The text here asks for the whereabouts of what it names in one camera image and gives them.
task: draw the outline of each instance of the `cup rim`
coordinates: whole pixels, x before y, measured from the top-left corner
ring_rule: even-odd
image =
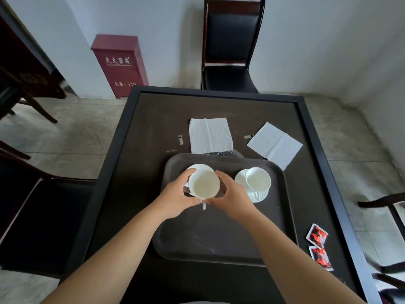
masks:
[[[247,182],[247,173],[249,173],[249,171],[250,171],[252,168],[258,168],[258,169],[261,169],[262,171],[265,171],[265,172],[266,172],[266,174],[267,174],[267,176],[269,177],[269,180],[270,180],[270,181],[269,181],[270,184],[269,184],[269,187],[268,187],[267,189],[261,190],[261,191],[257,191],[257,190],[255,190],[255,189],[253,189],[253,188],[250,186],[250,184]],[[270,177],[270,175],[268,174],[268,172],[267,172],[264,168],[261,168],[261,167],[251,167],[251,168],[249,168],[249,169],[246,171],[246,173],[245,173],[245,182],[246,182],[247,186],[248,186],[249,188],[251,188],[251,189],[252,189],[253,191],[255,191],[255,192],[264,192],[264,191],[270,189],[270,187],[271,187],[271,177]]]
[[[219,183],[220,183],[220,186],[219,186],[219,188],[218,188],[218,192],[220,191],[220,188],[221,188],[221,181],[220,181],[220,178],[219,178],[218,175],[215,174],[215,172],[213,172],[213,171],[209,171],[209,170],[206,170],[206,169],[198,169],[198,170],[196,170],[194,173],[192,173],[192,174],[190,175],[189,179],[188,179],[188,188],[190,189],[190,192],[191,192],[195,197],[198,197],[198,198],[200,198],[200,199],[202,199],[202,200],[205,200],[205,199],[207,199],[207,198],[211,198],[211,197],[202,198],[202,197],[199,196],[198,194],[195,194],[195,191],[190,187],[190,179],[191,179],[191,177],[193,177],[193,175],[195,175],[198,171],[200,171],[200,173],[206,173],[206,172],[213,173],[213,174],[218,178],[218,181],[219,181]]]

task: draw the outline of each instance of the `white teacup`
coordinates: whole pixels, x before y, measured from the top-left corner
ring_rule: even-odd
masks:
[[[257,200],[260,200],[260,193],[270,189],[270,175],[260,167],[252,167],[247,170],[245,175],[247,184],[246,191],[254,194]]]
[[[215,172],[198,169],[191,174],[186,186],[188,186],[192,195],[205,200],[218,194],[221,182]]]

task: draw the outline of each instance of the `hand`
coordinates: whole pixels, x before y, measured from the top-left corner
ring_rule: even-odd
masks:
[[[183,187],[187,183],[190,175],[196,171],[190,168],[180,174],[177,179],[169,183],[160,195],[150,204],[157,209],[162,219],[172,219],[181,214],[184,209],[202,203],[197,197],[184,196]]]
[[[246,215],[257,211],[247,195],[244,186],[236,183],[231,177],[221,171],[215,171],[215,174],[220,178],[221,185],[225,185],[226,193],[223,197],[206,199],[205,202],[207,204],[224,210],[227,215],[236,221],[240,221]]]

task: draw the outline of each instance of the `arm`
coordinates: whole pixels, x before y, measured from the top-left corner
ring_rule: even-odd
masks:
[[[325,303],[365,303],[257,210],[242,185],[225,173],[215,173],[225,184],[226,193],[205,202],[223,209],[250,232],[287,304],[312,304],[314,294]]]
[[[159,225],[201,203],[200,199],[183,194],[184,184],[194,172],[195,168],[186,170],[169,183],[153,203],[130,220],[42,303],[119,303]]]

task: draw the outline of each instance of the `person's right hand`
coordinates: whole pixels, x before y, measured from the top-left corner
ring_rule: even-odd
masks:
[[[224,210],[227,215],[236,221],[240,221],[245,216],[257,211],[247,195],[244,186],[236,183],[231,177],[221,171],[215,171],[215,174],[220,178],[221,183],[225,185],[226,193],[223,197],[206,199],[205,202],[207,204]]]

